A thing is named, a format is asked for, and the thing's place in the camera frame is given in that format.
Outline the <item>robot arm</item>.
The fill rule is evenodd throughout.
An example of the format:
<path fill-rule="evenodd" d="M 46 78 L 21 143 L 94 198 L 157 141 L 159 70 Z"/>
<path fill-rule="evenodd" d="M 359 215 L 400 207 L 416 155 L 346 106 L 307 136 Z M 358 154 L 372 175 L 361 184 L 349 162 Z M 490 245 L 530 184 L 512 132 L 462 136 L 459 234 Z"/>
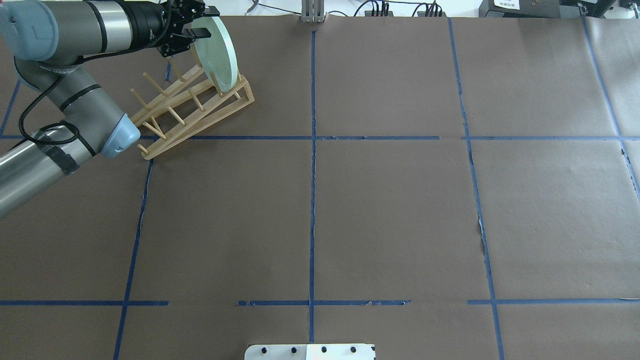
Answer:
<path fill-rule="evenodd" d="M 2 2 L 18 79 L 38 92 L 18 118 L 21 141 L 1 157 L 2 218 L 96 155 L 117 157 L 140 139 L 84 64 L 146 49 L 182 53 L 211 36 L 185 25 L 219 15 L 203 0 Z"/>

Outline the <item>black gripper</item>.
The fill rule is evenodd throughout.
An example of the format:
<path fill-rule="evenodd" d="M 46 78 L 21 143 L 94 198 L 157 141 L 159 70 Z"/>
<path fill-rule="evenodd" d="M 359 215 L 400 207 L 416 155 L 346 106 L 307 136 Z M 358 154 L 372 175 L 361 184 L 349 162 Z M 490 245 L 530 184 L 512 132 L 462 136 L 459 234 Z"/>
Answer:
<path fill-rule="evenodd" d="M 185 28 L 203 16 L 220 16 L 215 6 L 206 6 L 203 0 L 169 0 L 163 4 L 166 18 L 156 49 L 164 58 L 190 50 L 198 39 L 211 37 L 207 28 Z"/>

